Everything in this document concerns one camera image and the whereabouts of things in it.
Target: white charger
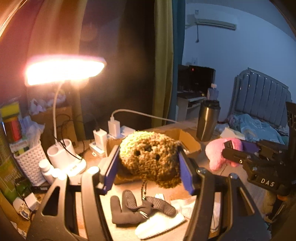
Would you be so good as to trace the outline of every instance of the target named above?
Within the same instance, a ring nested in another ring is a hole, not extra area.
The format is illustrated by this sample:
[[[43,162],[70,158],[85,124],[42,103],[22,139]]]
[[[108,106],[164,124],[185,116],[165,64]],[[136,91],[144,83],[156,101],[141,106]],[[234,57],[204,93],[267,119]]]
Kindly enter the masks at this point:
[[[40,202],[37,200],[34,193],[30,193],[28,196],[26,196],[25,202],[31,211],[37,210],[40,205]]]
[[[103,151],[106,151],[107,148],[107,132],[99,129],[93,130],[94,133],[94,140],[96,142],[96,146]]]
[[[113,116],[108,121],[108,129],[111,136],[115,138],[120,137],[120,122],[115,120]]]

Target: gray bed headboard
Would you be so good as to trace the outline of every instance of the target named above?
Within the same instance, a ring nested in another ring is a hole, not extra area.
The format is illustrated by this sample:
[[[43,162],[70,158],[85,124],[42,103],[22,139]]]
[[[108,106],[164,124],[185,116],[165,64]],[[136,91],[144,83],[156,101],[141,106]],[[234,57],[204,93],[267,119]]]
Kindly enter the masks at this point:
[[[229,114],[249,114],[278,128],[287,125],[288,87],[278,80],[248,68],[234,80]]]

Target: desk lamp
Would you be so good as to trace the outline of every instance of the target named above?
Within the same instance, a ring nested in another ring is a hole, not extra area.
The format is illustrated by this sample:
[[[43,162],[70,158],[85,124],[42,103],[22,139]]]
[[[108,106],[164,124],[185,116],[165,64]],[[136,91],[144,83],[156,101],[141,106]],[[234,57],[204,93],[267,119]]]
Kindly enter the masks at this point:
[[[80,82],[98,75],[105,67],[103,58],[80,55],[40,55],[27,62],[25,85],[33,86],[58,83],[52,107],[55,144],[47,149],[48,157],[55,168],[68,176],[75,176],[86,169],[86,162],[78,156],[69,139],[58,142],[56,124],[56,104],[61,86],[67,80]]]

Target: brown knitted toy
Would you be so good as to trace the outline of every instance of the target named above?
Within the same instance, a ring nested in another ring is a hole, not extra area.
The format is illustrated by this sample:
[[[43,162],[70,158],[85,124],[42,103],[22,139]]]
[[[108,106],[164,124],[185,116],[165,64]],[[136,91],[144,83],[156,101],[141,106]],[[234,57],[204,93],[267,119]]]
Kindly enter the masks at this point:
[[[181,183],[177,146],[164,134],[136,131],[122,141],[119,156],[130,174],[172,188]]]

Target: white cable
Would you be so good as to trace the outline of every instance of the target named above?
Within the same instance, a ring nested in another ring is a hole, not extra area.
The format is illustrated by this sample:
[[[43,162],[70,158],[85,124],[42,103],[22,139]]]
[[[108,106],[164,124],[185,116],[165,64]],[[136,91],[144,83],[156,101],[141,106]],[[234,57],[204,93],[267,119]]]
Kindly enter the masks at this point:
[[[178,122],[178,121],[175,121],[175,120],[170,120],[170,119],[166,119],[166,118],[162,118],[162,117],[158,117],[158,116],[154,116],[154,115],[149,115],[149,114],[145,114],[145,113],[142,113],[142,112],[139,112],[139,111],[129,110],[129,109],[118,109],[118,110],[113,111],[112,114],[111,114],[111,118],[110,119],[114,119],[114,114],[116,114],[118,112],[130,112],[130,113],[134,113],[134,114],[138,114],[138,115],[144,115],[144,116],[147,116],[147,117],[151,117],[151,118],[155,118],[155,119],[159,119],[159,120],[163,120],[163,121],[171,121],[173,123],[180,124],[180,125],[185,126],[185,127],[189,128],[191,130],[195,130],[196,131],[196,128],[192,128],[192,127],[186,126],[183,123]]]
[[[54,95],[54,103],[52,105],[52,117],[53,117],[53,122],[54,122],[54,138],[55,138],[55,143],[57,144],[58,143],[58,140],[57,140],[57,120],[56,120],[56,106],[57,106],[57,96],[59,95],[59,91],[63,85],[64,81],[60,82],[59,85],[58,85],[58,88],[57,88],[57,91]]]

